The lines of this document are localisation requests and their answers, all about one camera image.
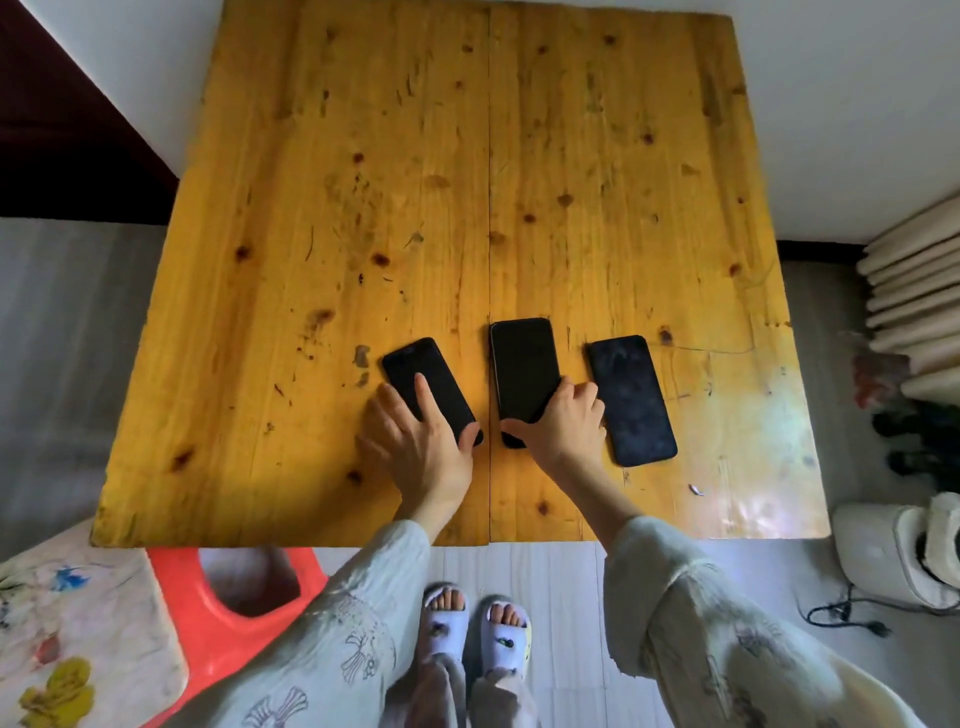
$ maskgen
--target smartphone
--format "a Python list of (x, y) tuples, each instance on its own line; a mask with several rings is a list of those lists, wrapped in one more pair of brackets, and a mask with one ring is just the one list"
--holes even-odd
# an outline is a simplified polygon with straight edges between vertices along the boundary
[[(453, 378), (450, 368), (446, 366), (444, 355), (440, 353), (440, 347), (433, 339), (429, 337), (420, 339), (403, 349), (390, 352), (380, 360), (380, 364), (387, 379), (410, 407), (414, 417), (421, 422), (423, 413), (420, 412), (417, 392), (414, 389), (414, 375), (417, 372), (426, 377), (433, 398), (437, 401), (440, 411), (444, 413), (446, 421), (450, 423), (450, 429), (453, 430), (457, 442), (460, 441), (460, 433), (464, 431), (464, 427), (476, 422), (476, 418), (470, 411), (470, 405), (464, 398), (464, 393), (460, 391), (457, 380)], [(483, 430), (477, 433), (473, 446), (476, 447), (482, 442)]]
[(624, 468), (669, 460), (677, 454), (650, 349), (642, 336), (587, 344), (587, 356), (604, 414), (613, 456)]
[[(560, 365), (548, 319), (498, 321), (490, 326), (490, 351), (500, 419), (534, 423), (560, 385)], [(503, 434), (508, 448), (524, 448)]]

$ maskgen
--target light gray pajamas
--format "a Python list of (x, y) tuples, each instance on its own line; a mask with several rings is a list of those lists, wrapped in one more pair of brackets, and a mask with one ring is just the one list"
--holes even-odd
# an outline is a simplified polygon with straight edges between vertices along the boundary
[[(417, 643), (430, 544), (413, 522), (384, 526), (302, 617), (168, 728), (373, 728)], [(639, 517), (604, 574), (607, 644), (617, 666), (657, 680), (678, 728), (922, 728), (893, 692), (806, 633), (764, 614), (680, 531)], [(419, 666), (415, 726), (535, 726), (522, 681), (473, 686), (438, 656)]]

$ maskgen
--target white slipper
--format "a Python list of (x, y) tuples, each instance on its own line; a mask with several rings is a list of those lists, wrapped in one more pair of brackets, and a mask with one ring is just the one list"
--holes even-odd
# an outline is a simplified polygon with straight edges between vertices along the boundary
[[(451, 610), (427, 609), (427, 605), (444, 593), (444, 589), (460, 592), (464, 596), (464, 608)], [(423, 596), (420, 613), (420, 637), (417, 640), (417, 660), (423, 662), (433, 655), (450, 655), (463, 661), (464, 644), (470, 624), (470, 600), (467, 593), (456, 584), (438, 584)]]
[[(514, 612), (527, 626), (513, 627), (510, 624), (493, 624), (490, 621), (490, 612), (493, 605), (499, 604), (506, 608), (514, 608)], [(483, 657), (483, 674), (492, 669), (505, 667), (526, 677), (527, 666), (530, 664), (530, 648), (533, 645), (533, 624), (527, 612), (519, 604), (512, 601), (496, 600), (487, 609), (480, 624), (480, 651)]]

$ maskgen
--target hand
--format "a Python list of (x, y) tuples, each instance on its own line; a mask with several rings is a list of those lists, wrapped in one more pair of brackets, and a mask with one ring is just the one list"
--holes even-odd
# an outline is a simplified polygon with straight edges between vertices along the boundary
[(522, 440), (540, 469), (563, 487), (563, 476), (571, 468), (602, 467), (607, 429), (600, 421), (605, 408), (597, 399), (596, 384), (573, 386), (565, 376), (537, 423), (503, 420), (500, 429)]
[(414, 387), (423, 422), (396, 389), (381, 384), (367, 405), (357, 447), (382, 465), (400, 490), (403, 502), (396, 519), (418, 522), (433, 542), (467, 494), (480, 424), (467, 425), (458, 443), (426, 377), (417, 374)]

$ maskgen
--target electric cord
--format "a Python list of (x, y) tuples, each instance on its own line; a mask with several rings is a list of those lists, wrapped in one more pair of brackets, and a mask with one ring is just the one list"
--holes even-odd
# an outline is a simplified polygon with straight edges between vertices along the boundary
[[(905, 604), (897, 604), (896, 602), (884, 601), (883, 599), (876, 599), (872, 596), (853, 596), (853, 590), (855, 586), (853, 584), (848, 585), (847, 587), (847, 596), (840, 601), (833, 602), (832, 604), (824, 604), (820, 607), (814, 607), (806, 614), (801, 611), (801, 617), (804, 618), (804, 621), (807, 624), (811, 624), (814, 627), (823, 627), (825, 629), (842, 629), (844, 627), (861, 627), (862, 629), (869, 630), (878, 637), (889, 637), (893, 632), (890, 627), (884, 624), (879, 619), (868, 619), (866, 621), (859, 621), (852, 618), (853, 605), (854, 604), (876, 604), (877, 606), (886, 607), (887, 609), (895, 609), (898, 612), (907, 612), (911, 614), (925, 614), (932, 617), (957, 617), (960, 616), (960, 599), (954, 604), (951, 604), (949, 607), (944, 609), (931, 609), (930, 607), (923, 606), (908, 606)], [(830, 615), (834, 621), (818, 621), (813, 618), (814, 615), (821, 613), (827, 613)]]

